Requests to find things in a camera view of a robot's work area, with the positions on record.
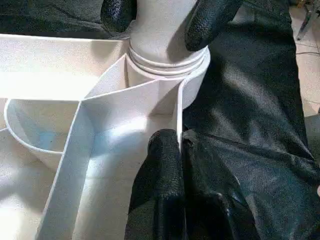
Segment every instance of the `glove finger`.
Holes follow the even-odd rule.
[[[104,0],[102,3],[101,22],[109,32],[124,32],[136,15],[136,0]]]
[[[185,46],[198,51],[219,34],[231,21],[243,0],[198,0],[197,6],[185,30]]]

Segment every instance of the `black rubber glove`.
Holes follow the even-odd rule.
[[[185,46],[198,51],[236,15],[243,0],[198,0],[185,30]],[[104,0],[101,21],[110,32],[123,32],[136,18],[137,0]]]
[[[159,130],[131,193],[126,240],[185,239],[185,193],[177,133]]]

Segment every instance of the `black fabric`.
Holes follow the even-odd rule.
[[[187,234],[190,240],[259,240],[238,180],[212,146],[183,137]]]
[[[101,24],[103,0],[1,0],[0,33],[108,39]]]
[[[198,96],[183,113],[185,139],[239,180],[261,239],[317,240],[320,170],[308,149],[287,12],[244,6],[212,42]],[[208,158],[193,155],[199,164]]]
[[[185,235],[185,193],[177,133],[153,134],[135,177],[126,240],[181,240]]]

